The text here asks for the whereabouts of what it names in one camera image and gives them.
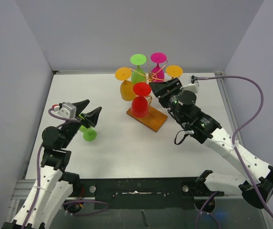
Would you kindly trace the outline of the pink wine glass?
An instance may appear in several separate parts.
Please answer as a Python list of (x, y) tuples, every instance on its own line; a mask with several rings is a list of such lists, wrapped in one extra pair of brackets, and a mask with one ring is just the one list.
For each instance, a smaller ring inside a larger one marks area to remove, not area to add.
[(163, 82), (165, 74), (160, 64), (167, 61), (167, 56), (164, 53), (155, 52), (150, 56), (150, 59), (156, 64), (156, 66), (151, 70), (152, 82)]

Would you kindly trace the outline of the red wine glass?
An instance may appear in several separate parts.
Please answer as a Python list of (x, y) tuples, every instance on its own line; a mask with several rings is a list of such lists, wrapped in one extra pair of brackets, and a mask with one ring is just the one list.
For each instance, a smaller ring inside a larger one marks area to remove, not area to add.
[(147, 83), (139, 82), (133, 86), (133, 92), (137, 96), (132, 101), (131, 112), (134, 117), (143, 118), (148, 113), (147, 97), (151, 94), (151, 88)]

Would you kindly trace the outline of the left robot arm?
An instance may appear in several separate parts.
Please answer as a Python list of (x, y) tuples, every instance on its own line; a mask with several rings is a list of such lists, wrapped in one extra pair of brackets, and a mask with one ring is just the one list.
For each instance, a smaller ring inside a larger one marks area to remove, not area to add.
[(19, 212), (4, 229), (47, 229), (69, 196), (81, 192), (78, 174), (66, 172), (71, 151), (66, 150), (80, 127), (95, 127), (102, 107), (84, 113), (89, 100), (59, 103), (49, 108), (50, 116), (63, 120), (42, 132), (36, 161), (36, 180)]

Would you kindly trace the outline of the orange wine glass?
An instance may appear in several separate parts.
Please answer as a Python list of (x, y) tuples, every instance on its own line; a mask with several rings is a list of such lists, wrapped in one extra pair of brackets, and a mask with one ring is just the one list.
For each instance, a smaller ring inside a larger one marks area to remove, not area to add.
[(136, 98), (136, 94), (133, 91), (134, 84), (129, 80), (131, 76), (132, 71), (127, 67), (121, 67), (115, 72), (115, 78), (122, 82), (120, 94), (124, 101), (133, 101)]
[(179, 78), (183, 74), (183, 69), (178, 65), (169, 65), (165, 71), (171, 79)]

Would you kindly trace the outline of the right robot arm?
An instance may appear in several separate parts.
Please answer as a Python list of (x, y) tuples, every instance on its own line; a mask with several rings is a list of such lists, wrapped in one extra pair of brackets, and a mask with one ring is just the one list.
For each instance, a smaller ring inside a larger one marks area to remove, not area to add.
[(159, 103), (181, 126), (185, 137), (190, 136), (217, 152), (240, 173), (232, 176), (206, 170), (196, 180), (197, 191), (202, 195), (210, 192), (242, 195), (253, 207), (267, 209), (273, 194), (273, 165), (249, 152), (219, 122), (196, 106), (199, 78), (191, 76), (187, 85), (174, 78), (162, 83), (150, 82), (149, 86)]

